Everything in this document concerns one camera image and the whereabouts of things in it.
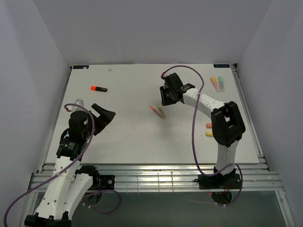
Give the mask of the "thin yellow highlighter pen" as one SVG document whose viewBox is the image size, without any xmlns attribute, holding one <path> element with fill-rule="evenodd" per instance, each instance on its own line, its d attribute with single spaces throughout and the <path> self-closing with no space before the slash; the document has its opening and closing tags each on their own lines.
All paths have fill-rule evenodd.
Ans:
<svg viewBox="0 0 303 227">
<path fill-rule="evenodd" d="M 156 106 L 157 106 L 160 114 L 162 115 L 163 119 L 166 119 L 166 115 L 165 115 L 164 111 L 162 110 L 161 106 L 160 105 L 156 105 Z"/>
</svg>

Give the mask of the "thin orange highlighter pen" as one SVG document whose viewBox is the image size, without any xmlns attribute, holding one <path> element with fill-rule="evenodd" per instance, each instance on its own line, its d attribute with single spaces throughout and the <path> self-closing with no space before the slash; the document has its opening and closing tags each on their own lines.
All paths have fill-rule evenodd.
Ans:
<svg viewBox="0 0 303 227">
<path fill-rule="evenodd" d="M 154 113 L 156 113 L 160 118 L 163 119 L 163 116 L 162 116 L 162 115 L 161 115 L 153 106 L 149 105 L 149 108 L 150 108 Z"/>
</svg>

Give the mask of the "black orange-capped highlighter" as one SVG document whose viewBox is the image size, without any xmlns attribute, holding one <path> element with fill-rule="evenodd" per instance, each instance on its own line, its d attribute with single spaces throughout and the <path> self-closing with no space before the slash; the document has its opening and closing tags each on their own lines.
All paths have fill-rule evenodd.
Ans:
<svg viewBox="0 0 303 227">
<path fill-rule="evenodd" d="M 93 90 L 93 91 L 107 92 L 107 88 L 104 88 L 104 87 L 91 86 L 90 89 Z"/>
</svg>

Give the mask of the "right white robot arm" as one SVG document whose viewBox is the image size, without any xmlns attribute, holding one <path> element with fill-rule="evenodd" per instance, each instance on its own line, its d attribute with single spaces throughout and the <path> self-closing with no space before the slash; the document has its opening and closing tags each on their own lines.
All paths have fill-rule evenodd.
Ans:
<svg viewBox="0 0 303 227">
<path fill-rule="evenodd" d="M 181 102 L 210 118 L 212 133 L 217 142 L 217 161 L 213 174 L 201 173 L 196 182 L 200 189 L 240 189 L 242 176 L 235 167 L 235 153 L 246 128 L 237 104 L 224 103 L 202 94 L 192 84 L 183 84 L 177 73 L 163 75 L 160 87 L 161 104 Z"/>
</svg>

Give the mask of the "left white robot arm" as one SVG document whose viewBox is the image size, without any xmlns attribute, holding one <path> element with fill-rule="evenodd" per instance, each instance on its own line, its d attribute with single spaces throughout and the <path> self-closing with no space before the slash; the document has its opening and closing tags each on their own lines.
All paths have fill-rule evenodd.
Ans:
<svg viewBox="0 0 303 227">
<path fill-rule="evenodd" d="M 34 214 L 26 216 L 26 227 L 70 227 L 83 197 L 100 198 L 103 192 L 114 190 L 113 175 L 101 175 L 95 166 L 80 164 L 93 136 L 104 130 L 116 115 L 97 104 L 91 107 L 99 116 L 79 102 L 72 108 L 65 105 L 71 113 L 69 127 L 61 134 L 52 177 Z"/>
</svg>

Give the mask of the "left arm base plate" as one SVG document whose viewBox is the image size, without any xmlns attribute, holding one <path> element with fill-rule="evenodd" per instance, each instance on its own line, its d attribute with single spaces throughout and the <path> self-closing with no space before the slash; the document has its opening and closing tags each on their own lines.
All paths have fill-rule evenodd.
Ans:
<svg viewBox="0 0 303 227">
<path fill-rule="evenodd" d="M 114 187 L 114 175 L 97 175 L 93 177 L 93 185 L 89 188 L 89 190 L 113 190 Z"/>
</svg>

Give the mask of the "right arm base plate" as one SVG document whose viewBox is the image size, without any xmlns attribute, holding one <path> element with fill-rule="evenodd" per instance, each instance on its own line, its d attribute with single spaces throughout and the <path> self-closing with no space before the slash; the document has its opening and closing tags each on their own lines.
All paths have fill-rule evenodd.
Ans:
<svg viewBox="0 0 303 227">
<path fill-rule="evenodd" d="M 212 177 L 199 175 L 195 180 L 199 183 L 199 189 L 240 189 L 241 178 L 239 174 L 221 175 Z"/>
</svg>

